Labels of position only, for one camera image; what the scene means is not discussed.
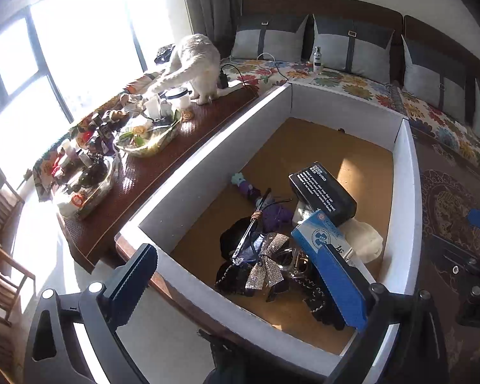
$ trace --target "purple toy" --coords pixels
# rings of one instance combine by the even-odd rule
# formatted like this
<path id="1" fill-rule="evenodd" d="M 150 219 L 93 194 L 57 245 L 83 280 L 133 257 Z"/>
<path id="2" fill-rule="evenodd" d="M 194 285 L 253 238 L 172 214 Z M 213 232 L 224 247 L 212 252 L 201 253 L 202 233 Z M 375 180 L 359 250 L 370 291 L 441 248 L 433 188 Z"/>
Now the purple toy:
<path id="1" fill-rule="evenodd" d="M 238 186 L 240 193 L 246 197 L 255 207 L 258 206 L 261 200 L 261 192 L 252 186 L 244 175 L 236 173 L 231 178 L 231 183 Z M 286 209 L 284 206 L 274 204 L 275 200 L 272 194 L 269 194 L 265 200 L 263 211 L 263 227 L 265 232 L 275 232 L 281 225 L 289 224 L 293 218 L 293 212 Z"/>

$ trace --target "black box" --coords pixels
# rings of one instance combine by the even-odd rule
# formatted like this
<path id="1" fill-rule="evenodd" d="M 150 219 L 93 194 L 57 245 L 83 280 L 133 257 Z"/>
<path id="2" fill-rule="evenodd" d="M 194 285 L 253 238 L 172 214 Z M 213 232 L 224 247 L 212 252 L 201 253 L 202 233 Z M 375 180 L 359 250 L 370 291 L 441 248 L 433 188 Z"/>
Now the black box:
<path id="1" fill-rule="evenodd" d="M 314 211 L 324 211 L 335 226 L 340 226 L 356 214 L 354 198 L 320 163 L 315 162 L 289 178 L 298 198 Z"/>

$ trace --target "sequined bow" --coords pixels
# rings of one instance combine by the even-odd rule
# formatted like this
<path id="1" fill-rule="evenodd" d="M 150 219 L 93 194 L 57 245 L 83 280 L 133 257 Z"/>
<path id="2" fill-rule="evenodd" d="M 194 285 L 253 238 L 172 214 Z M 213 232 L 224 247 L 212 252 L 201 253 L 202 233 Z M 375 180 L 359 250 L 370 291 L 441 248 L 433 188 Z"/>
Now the sequined bow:
<path id="1" fill-rule="evenodd" d="M 254 265 L 245 284 L 246 289 L 261 290 L 267 278 L 267 284 L 272 287 L 283 280 L 283 275 L 271 255 L 281 248 L 289 237 L 271 232 L 260 249 L 260 261 Z"/>

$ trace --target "bottle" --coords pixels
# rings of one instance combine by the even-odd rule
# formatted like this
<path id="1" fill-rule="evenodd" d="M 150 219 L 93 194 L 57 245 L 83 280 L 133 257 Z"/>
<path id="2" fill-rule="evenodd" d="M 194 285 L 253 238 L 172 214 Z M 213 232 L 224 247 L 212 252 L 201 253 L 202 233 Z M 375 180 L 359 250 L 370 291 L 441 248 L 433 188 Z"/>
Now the bottle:
<path id="1" fill-rule="evenodd" d="M 313 72 L 316 74 L 322 72 L 322 54 L 320 53 L 320 46 L 315 46 L 315 53 L 313 53 Z"/>
<path id="2" fill-rule="evenodd" d="M 78 153 L 78 158 L 82 161 L 85 167 L 91 167 L 92 160 L 85 151 L 80 150 L 80 153 Z"/>

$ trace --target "white jar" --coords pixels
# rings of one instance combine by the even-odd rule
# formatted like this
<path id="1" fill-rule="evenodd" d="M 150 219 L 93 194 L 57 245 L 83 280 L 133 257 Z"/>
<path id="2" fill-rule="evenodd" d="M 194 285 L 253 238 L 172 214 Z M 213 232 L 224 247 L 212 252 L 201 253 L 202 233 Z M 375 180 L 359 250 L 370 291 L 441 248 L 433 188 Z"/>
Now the white jar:
<path id="1" fill-rule="evenodd" d="M 154 120 L 160 118 L 160 98 L 157 94 L 144 103 L 147 114 Z"/>
<path id="2" fill-rule="evenodd" d="M 185 111 L 191 106 L 188 89 L 184 86 L 169 89 L 169 91 L 165 93 L 165 99 L 167 99 L 175 108 L 181 111 Z"/>

